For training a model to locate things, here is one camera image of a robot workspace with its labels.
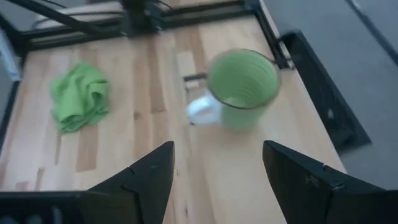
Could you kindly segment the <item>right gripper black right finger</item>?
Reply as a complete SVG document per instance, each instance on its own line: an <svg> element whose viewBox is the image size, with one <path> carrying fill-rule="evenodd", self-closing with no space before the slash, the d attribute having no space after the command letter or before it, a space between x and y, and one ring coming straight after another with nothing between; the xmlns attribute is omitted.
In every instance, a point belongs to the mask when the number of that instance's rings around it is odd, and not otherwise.
<svg viewBox="0 0 398 224"><path fill-rule="evenodd" d="M274 141L262 160L287 224L398 224L398 190L385 190Z"/></svg>

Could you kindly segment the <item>green microfiber cloth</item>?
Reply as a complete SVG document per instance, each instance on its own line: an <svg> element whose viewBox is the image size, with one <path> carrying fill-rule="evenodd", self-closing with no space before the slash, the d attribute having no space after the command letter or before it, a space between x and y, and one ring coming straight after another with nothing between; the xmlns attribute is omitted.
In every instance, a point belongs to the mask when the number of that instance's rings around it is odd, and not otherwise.
<svg viewBox="0 0 398 224"><path fill-rule="evenodd" d="M109 112L109 81L90 63L78 63L50 84L51 114L61 133L94 125Z"/></svg>

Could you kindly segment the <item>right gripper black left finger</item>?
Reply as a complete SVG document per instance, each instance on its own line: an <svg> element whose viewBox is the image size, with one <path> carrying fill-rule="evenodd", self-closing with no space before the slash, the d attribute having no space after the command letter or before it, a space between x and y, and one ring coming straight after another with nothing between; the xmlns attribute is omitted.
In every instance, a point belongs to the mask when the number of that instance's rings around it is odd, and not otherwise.
<svg viewBox="0 0 398 224"><path fill-rule="evenodd" d="M167 141L90 188L84 224L162 224L174 178L174 142Z"/></svg>

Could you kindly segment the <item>tall olive green mug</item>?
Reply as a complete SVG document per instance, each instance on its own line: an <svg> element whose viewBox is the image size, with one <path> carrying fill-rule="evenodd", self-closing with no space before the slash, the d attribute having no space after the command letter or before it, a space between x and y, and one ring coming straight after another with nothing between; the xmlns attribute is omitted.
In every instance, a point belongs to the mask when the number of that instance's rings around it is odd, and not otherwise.
<svg viewBox="0 0 398 224"><path fill-rule="evenodd" d="M187 106L194 125L218 123L234 131L252 129L280 89L274 63L249 49L218 54L205 76L205 94Z"/></svg>

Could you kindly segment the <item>black table edge frame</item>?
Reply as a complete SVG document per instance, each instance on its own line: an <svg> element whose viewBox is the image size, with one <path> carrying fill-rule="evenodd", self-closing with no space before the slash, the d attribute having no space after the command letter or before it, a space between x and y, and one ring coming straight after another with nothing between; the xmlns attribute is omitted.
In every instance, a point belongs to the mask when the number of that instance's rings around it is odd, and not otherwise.
<svg viewBox="0 0 398 224"><path fill-rule="evenodd" d="M0 122L0 151L29 52L124 36L121 33L123 8L115 12L114 18L85 22L75 19L73 14L63 14L33 0L5 1L59 22L60 25L19 31L0 13L0 56L12 80L11 92ZM272 62L280 68L289 67L292 59L286 57L281 49L279 38L275 36L269 24L261 0L229 0L211 4L171 6L171 9L166 8L162 13L165 20L164 30L244 16L255 16L257 19L274 56Z"/></svg>

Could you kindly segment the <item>black flat base plate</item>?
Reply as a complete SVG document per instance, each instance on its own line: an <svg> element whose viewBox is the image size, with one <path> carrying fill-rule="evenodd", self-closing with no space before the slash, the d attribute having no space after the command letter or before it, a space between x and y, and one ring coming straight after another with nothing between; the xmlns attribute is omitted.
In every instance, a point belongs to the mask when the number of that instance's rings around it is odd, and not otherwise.
<svg viewBox="0 0 398 224"><path fill-rule="evenodd" d="M308 94L337 152L352 151L371 140L300 31L279 37L292 57Z"/></svg>

